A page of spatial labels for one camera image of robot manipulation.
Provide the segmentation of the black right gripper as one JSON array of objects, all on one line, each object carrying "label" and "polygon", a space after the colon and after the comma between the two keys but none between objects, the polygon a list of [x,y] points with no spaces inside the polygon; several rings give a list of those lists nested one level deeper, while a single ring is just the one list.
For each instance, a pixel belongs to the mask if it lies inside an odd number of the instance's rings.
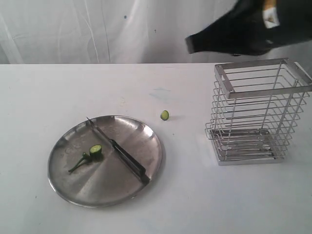
[{"label": "black right gripper", "polygon": [[188,53],[259,56],[291,45],[291,8],[290,0],[238,0],[218,20],[185,38]]}]

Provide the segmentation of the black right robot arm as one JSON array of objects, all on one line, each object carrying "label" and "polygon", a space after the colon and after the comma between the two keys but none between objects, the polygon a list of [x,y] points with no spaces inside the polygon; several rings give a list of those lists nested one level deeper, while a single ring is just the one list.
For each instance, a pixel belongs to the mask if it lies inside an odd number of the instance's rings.
[{"label": "black right robot arm", "polygon": [[239,0],[229,12],[185,42],[189,54],[260,56],[311,39],[310,0]]}]

